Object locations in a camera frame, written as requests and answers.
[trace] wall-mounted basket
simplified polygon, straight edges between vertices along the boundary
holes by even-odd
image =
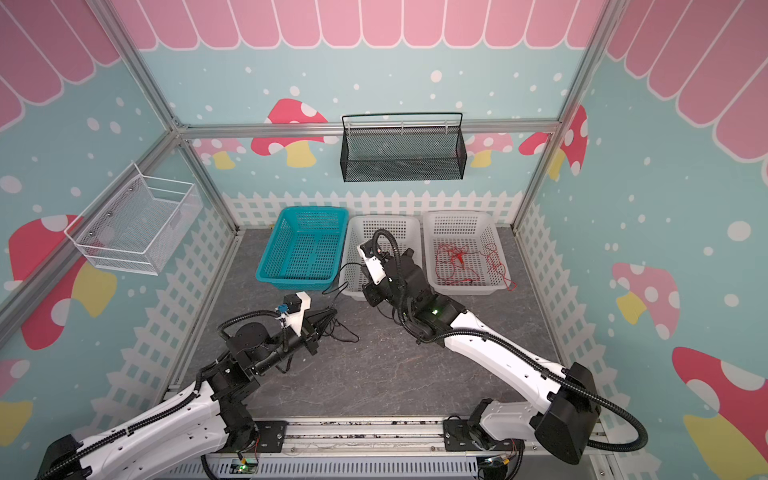
[[[342,117],[345,182],[459,180],[467,150],[458,112]]]
[[[91,264],[105,270],[159,275],[203,209],[197,186],[137,174],[83,225],[65,229]]]

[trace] pink mushroom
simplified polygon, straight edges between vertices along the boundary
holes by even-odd
[[[214,159],[214,165],[219,170],[231,170],[235,168],[235,163],[227,152],[237,152],[244,154],[246,152],[243,144],[236,138],[204,138],[196,139],[192,146],[204,164],[210,165],[210,159]]]
[[[680,294],[672,275],[659,268],[615,263],[613,276],[615,283],[629,290],[616,299],[624,318],[634,325],[647,310],[659,337],[669,339],[680,319]]]
[[[694,349],[677,347],[672,365],[686,386],[716,415],[686,415],[683,422],[704,461],[719,478],[768,472],[768,382]]]
[[[464,141],[467,152],[475,156],[470,167],[485,168],[491,165],[491,152],[511,152],[515,146],[509,134],[476,134]]]
[[[317,110],[292,98],[282,98],[272,108],[264,123],[268,124],[325,124],[328,121]],[[335,144],[337,137],[281,137],[254,138],[250,149],[262,156],[275,154],[283,148],[288,152],[289,167],[312,167],[317,159],[310,151],[309,141]]]

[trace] black wire mesh basket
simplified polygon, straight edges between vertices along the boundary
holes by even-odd
[[[459,180],[467,150],[458,112],[345,115],[345,182]]]

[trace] pink scalloped awning graphic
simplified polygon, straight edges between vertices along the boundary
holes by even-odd
[[[120,55],[85,0],[4,0],[0,4],[0,132],[82,84],[96,64]]]
[[[168,48],[585,48],[605,0],[113,0],[135,44]]]
[[[607,47],[634,78],[741,163],[768,168],[768,2],[633,0]]]

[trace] yellow mushroom stem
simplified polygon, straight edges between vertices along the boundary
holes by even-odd
[[[483,150],[481,152],[478,152],[475,155],[475,158],[472,159],[472,163],[469,166],[473,168],[485,168],[485,167],[488,167],[490,164],[491,164],[491,151]]]
[[[286,147],[288,151],[288,166],[295,168],[312,167],[317,159],[310,151],[310,143],[306,140],[295,141]]]
[[[560,167],[563,166],[563,161],[565,161],[565,152],[561,148],[558,148],[558,152],[554,154],[552,165],[549,166],[549,177],[552,180],[560,180]]]

